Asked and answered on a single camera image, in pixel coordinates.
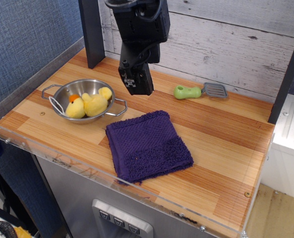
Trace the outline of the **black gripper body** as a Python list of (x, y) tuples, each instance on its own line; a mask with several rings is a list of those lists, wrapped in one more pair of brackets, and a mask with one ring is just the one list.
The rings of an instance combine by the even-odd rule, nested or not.
[(144, 63), (160, 62), (160, 44), (125, 43), (121, 44), (119, 69), (132, 70)]

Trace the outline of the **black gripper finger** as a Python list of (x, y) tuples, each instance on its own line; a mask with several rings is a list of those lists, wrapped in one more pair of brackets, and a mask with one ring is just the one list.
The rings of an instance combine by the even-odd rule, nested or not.
[(126, 71), (121, 67), (118, 68), (118, 72), (128, 92), (130, 94), (137, 94), (137, 84), (135, 79), (132, 78), (132, 76), (128, 76)]
[(149, 65), (144, 63), (134, 69), (135, 85), (134, 94), (151, 95), (154, 91), (153, 81), (149, 70)]

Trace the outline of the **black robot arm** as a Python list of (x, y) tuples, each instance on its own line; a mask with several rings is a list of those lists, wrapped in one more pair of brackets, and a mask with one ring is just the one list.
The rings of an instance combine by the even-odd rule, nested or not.
[(149, 64), (160, 62), (160, 44), (170, 30), (165, 0), (107, 0), (122, 45), (118, 72), (130, 95), (151, 95), (154, 86)]

